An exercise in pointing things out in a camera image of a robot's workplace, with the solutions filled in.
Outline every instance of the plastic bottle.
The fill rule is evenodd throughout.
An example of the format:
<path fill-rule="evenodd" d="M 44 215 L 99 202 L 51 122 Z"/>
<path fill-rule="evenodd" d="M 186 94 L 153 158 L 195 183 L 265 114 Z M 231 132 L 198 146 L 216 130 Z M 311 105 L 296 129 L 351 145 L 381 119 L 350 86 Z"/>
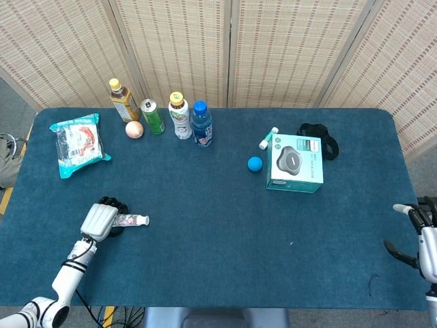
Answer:
<path fill-rule="evenodd" d="M 179 139 L 188 139 L 193 134 L 190 125 L 188 102 L 180 92 L 170 94 L 169 112 L 175 124 L 175 134 Z"/>
<path fill-rule="evenodd" d="M 197 145 L 208 147 L 212 144 L 212 116 L 205 101 L 198 100 L 194 103 L 191 125 Z"/>
<path fill-rule="evenodd" d="M 130 90 L 120 84 L 118 79 L 109 80 L 111 86 L 111 100 L 118 113 L 125 122 L 139 121 L 139 108 Z"/>

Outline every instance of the blue water bottle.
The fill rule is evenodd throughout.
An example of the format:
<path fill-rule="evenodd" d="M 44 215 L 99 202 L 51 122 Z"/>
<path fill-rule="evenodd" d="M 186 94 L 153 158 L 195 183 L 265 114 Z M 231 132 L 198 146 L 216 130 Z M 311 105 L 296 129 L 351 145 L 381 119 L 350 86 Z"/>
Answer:
<path fill-rule="evenodd" d="M 203 100 L 194 103 L 191 125 L 196 144 L 200 147 L 208 147 L 212 144 L 212 117 L 206 102 Z"/>

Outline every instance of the black strap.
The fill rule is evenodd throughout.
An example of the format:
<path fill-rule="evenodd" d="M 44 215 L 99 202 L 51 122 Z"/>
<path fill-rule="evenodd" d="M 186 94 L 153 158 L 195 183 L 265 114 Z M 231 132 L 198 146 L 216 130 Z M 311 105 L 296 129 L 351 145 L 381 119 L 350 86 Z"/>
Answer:
<path fill-rule="evenodd" d="M 296 134 L 320 138 L 322 140 L 323 159 L 331 161 L 339 156 L 339 144 L 329 135 L 328 128 L 323 124 L 304 123 Z"/>

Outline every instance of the woven screen panel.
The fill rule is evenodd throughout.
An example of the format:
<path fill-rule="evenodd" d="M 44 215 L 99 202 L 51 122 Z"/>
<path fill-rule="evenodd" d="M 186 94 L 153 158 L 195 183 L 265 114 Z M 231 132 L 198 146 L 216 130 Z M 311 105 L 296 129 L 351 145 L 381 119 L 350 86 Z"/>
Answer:
<path fill-rule="evenodd" d="M 232 105 L 312 106 L 365 4 L 240 0 Z"/>
<path fill-rule="evenodd" d="M 180 91 L 190 105 L 226 105 L 224 1 L 117 0 L 150 98 L 167 106 Z"/>
<path fill-rule="evenodd" d="M 326 107 L 393 116 L 404 154 L 437 136 L 437 1 L 386 1 Z"/>
<path fill-rule="evenodd" d="M 99 0 L 0 4 L 0 65 L 42 107 L 112 107 L 132 77 Z"/>

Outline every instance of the snack bag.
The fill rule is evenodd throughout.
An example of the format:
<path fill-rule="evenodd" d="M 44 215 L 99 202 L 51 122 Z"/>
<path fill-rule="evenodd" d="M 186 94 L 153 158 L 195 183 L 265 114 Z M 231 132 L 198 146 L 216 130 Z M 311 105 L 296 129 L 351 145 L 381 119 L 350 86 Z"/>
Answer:
<path fill-rule="evenodd" d="M 103 151 L 97 124 L 98 114 L 94 113 L 50 126 L 57 136 L 57 161 L 62 179 L 88 164 L 111 159 Z"/>

